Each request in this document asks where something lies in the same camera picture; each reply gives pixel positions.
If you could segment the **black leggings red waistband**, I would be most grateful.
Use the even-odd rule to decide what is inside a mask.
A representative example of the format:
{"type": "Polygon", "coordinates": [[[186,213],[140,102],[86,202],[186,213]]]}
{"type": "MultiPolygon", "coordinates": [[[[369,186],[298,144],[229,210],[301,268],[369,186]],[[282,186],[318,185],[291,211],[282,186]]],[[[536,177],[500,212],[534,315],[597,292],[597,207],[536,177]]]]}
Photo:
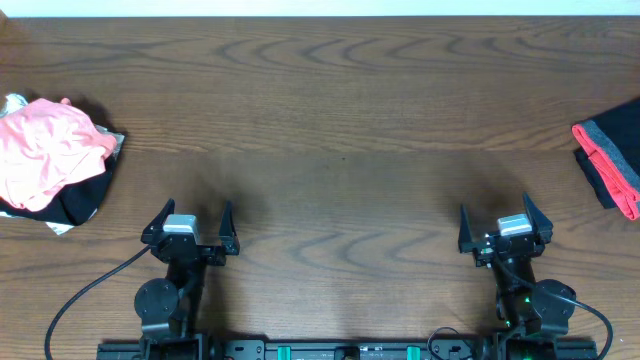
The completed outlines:
{"type": "Polygon", "coordinates": [[[639,218],[639,100],[633,99],[571,127],[574,157],[599,203],[629,220],[639,218]]]}

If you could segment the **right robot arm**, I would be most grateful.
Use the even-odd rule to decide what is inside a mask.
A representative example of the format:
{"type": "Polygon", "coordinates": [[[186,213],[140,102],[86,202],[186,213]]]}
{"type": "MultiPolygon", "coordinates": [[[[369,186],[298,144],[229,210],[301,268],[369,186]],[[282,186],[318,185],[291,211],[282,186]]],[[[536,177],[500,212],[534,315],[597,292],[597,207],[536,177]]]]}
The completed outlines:
{"type": "Polygon", "coordinates": [[[560,338],[569,332],[577,307],[568,285],[535,279],[532,260],[551,242],[553,224],[528,195],[523,203],[523,214],[500,218],[498,229],[481,240],[474,237],[467,209],[460,208],[459,252],[493,272],[496,316],[506,324],[484,342],[481,359],[559,359],[560,338]]]}

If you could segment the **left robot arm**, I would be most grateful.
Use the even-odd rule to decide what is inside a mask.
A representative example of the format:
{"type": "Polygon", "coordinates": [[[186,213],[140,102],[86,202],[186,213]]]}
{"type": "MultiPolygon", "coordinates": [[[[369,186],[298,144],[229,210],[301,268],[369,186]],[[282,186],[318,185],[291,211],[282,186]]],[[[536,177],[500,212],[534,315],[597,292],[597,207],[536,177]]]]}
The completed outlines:
{"type": "Polygon", "coordinates": [[[172,199],[144,228],[141,242],[167,265],[167,273],[143,284],[135,295],[143,359],[210,359],[215,353],[195,322],[207,268],[222,267],[240,252],[231,202],[224,205],[218,238],[217,245],[204,245],[197,218],[177,214],[172,199]]]}

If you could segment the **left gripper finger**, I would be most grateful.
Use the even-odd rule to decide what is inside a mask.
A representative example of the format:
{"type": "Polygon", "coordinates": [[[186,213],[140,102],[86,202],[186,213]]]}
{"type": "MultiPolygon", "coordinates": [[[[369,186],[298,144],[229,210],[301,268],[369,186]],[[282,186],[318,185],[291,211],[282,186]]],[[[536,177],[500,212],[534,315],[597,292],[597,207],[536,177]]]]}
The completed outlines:
{"type": "Polygon", "coordinates": [[[233,222],[233,205],[230,201],[225,203],[221,223],[218,231],[218,237],[223,246],[236,246],[237,233],[233,222]]]}
{"type": "Polygon", "coordinates": [[[163,231],[163,224],[169,215],[175,210],[175,201],[169,198],[162,210],[154,217],[154,219],[144,228],[144,235],[154,235],[163,231]]]}

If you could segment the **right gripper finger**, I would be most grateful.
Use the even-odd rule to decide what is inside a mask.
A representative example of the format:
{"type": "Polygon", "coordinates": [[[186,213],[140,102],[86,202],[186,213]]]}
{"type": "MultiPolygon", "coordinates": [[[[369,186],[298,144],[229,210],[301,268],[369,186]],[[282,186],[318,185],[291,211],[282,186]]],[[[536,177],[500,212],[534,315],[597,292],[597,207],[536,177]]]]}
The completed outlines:
{"type": "Polygon", "coordinates": [[[544,215],[544,213],[535,205],[530,196],[524,192],[523,202],[527,217],[531,222],[536,233],[548,233],[551,234],[553,230],[553,223],[544,215]]]}
{"type": "Polygon", "coordinates": [[[473,234],[470,228],[468,212],[464,205],[460,206],[460,228],[459,228],[459,235],[458,235],[458,245],[459,246],[473,245],[473,234]]]}

